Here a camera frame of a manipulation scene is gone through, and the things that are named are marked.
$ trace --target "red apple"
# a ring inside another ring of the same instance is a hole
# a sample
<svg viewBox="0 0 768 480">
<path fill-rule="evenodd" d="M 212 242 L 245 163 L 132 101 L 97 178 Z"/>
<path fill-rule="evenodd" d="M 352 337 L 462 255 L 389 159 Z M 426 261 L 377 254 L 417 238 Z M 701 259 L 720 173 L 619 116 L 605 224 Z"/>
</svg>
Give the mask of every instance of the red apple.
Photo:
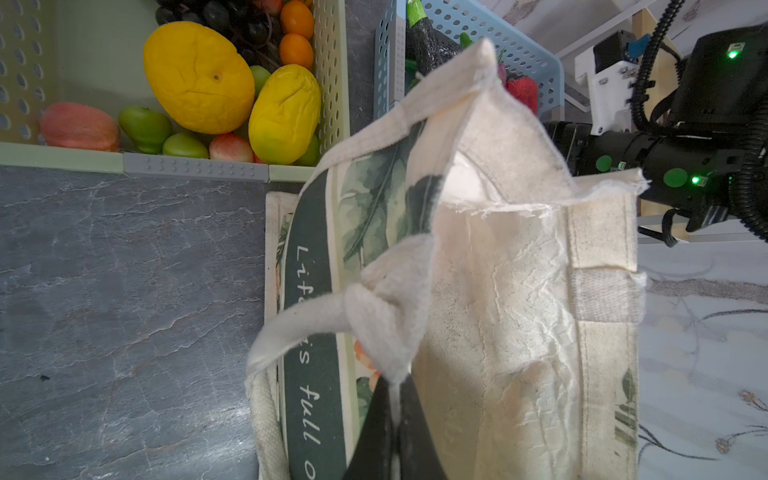
<svg viewBox="0 0 768 480">
<path fill-rule="evenodd" d="M 211 160 L 253 162 L 256 155 L 244 138 L 235 134 L 222 134 L 214 138 L 208 147 Z"/>
</svg>

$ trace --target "green fruit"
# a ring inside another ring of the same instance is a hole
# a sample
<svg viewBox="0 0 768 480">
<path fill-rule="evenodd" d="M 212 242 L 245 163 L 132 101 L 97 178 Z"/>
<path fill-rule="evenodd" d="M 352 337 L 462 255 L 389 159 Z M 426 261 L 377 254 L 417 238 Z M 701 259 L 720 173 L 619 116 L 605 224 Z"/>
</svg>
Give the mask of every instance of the green fruit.
<svg viewBox="0 0 768 480">
<path fill-rule="evenodd" d="M 299 160 L 294 162 L 294 165 L 298 165 L 300 167 L 314 167 L 317 165 L 317 162 L 320 161 L 320 140 L 317 138 L 317 135 L 312 136 L 312 140 L 310 140 L 309 147 L 306 148 L 306 152 L 304 152 L 304 155 L 299 157 Z"/>
<path fill-rule="evenodd" d="M 163 144 L 163 155 L 172 157 L 208 158 L 208 149 L 192 134 L 181 132 L 168 137 Z"/>
<path fill-rule="evenodd" d="M 159 154 L 165 139 L 174 132 L 167 115 L 143 107 L 124 108 L 118 123 L 143 154 Z"/>
<path fill-rule="evenodd" d="M 250 73 L 253 74 L 253 81 L 256 83 L 256 97 L 258 98 L 261 88 L 264 86 L 271 73 L 261 65 L 254 65 L 251 67 Z"/>
</svg>

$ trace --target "canvas bag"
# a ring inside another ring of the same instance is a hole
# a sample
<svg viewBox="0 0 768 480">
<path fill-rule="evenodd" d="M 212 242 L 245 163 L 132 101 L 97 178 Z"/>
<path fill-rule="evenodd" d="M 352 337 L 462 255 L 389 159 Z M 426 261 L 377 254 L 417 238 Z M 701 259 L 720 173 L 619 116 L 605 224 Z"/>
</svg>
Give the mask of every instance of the canvas bag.
<svg viewBox="0 0 768 480">
<path fill-rule="evenodd" d="M 351 332 L 394 386 L 412 370 L 449 478 L 636 478 L 646 182 L 571 177 L 495 63 L 482 41 L 432 72 L 304 186 L 285 270 L 310 235 L 332 267 L 298 293 L 283 284 L 286 309 L 250 351 L 260 477 L 290 478 L 275 361 Z M 362 219 L 340 186 L 351 177 L 376 206 Z M 306 215 L 317 203 L 326 215 Z"/>
</svg>

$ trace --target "fabric strap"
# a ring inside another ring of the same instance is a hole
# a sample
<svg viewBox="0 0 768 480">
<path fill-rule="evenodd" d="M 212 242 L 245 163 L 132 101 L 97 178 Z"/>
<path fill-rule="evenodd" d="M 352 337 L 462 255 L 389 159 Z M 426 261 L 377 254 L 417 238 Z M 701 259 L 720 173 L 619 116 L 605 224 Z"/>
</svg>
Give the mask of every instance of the fabric strap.
<svg viewBox="0 0 768 480">
<path fill-rule="evenodd" d="M 581 356 L 581 474 L 637 478 L 637 273 L 635 196 L 568 208 L 571 307 Z"/>
</svg>

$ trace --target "basket hole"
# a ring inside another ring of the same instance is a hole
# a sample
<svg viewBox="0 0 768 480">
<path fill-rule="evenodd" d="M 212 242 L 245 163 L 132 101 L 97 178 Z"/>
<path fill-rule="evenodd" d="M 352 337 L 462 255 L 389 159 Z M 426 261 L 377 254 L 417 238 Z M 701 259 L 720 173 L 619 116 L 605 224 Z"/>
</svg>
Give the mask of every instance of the basket hole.
<svg viewBox="0 0 768 480">
<path fill-rule="evenodd" d="M 13 55 L 16 57 L 16 61 L 19 65 L 27 63 L 27 57 L 24 55 L 24 52 L 20 48 L 16 48 L 13 52 Z"/>
<path fill-rule="evenodd" d="M 18 129 L 18 132 L 25 140 L 32 138 L 32 130 L 30 130 L 29 125 L 22 125 L 22 127 Z"/>
<path fill-rule="evenodd" d="M 24 29 L 21 25 L 18 24 L 18 22 L 13 24 L 13 33 L 19 40 L 24 40 Z"/>
</svg>

